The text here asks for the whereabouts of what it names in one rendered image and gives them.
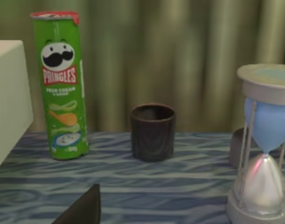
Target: cup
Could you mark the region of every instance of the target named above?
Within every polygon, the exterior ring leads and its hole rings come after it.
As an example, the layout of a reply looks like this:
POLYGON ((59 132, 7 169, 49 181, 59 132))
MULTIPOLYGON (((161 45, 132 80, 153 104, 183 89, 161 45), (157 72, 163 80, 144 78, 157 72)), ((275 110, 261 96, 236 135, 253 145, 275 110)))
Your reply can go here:
POLYGON ((148 103, 131 110, 132 154, 147 162, 163 161, 174 152, 176 114, 172 107, 148 103))

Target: white block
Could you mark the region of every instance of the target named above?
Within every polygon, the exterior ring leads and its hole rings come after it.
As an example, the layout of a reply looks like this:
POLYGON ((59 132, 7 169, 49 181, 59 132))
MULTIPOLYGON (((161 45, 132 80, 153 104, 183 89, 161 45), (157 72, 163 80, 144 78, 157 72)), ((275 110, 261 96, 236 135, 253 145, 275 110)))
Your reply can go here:
POLYGON ((0 164, 33 121, 22 41, 0 41, 0 164))

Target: pringles can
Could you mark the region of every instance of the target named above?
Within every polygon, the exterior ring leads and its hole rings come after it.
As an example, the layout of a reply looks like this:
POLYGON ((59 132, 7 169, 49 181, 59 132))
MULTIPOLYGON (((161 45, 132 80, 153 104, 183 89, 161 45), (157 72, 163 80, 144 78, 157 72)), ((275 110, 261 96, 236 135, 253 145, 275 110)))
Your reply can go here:
POLYGON ((88 152, 84 83, 76 12, 32 13, 50 154, 88 152))

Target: hourglass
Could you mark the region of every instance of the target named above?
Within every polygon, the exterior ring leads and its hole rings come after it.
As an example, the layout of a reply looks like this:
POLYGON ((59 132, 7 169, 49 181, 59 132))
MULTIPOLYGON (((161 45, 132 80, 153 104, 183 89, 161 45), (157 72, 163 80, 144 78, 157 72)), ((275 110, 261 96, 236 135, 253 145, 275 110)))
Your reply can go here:
POLYGON ((233 224, 285 224, 285 65, 246 65, 237 74, 246 96, 245 125, 226 212, 233 224), (249 160, 252 137, 262 153, 249 160), (269 152, 279 146, 277 164, 269 152))

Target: table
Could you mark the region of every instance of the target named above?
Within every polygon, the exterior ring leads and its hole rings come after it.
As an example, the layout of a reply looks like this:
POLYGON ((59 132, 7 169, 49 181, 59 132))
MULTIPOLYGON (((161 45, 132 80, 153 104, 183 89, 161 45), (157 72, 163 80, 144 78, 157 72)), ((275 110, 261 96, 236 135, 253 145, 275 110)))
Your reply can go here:
POLYGON ((56 161, 45 133, 27 133, 0 167, 0 224, 50 224, 94 183, 102 224, 228 224, 230 138, 178 133, 172 159, 145 163, 132 158, 128 133, 93 133, 89 154, 56 161))

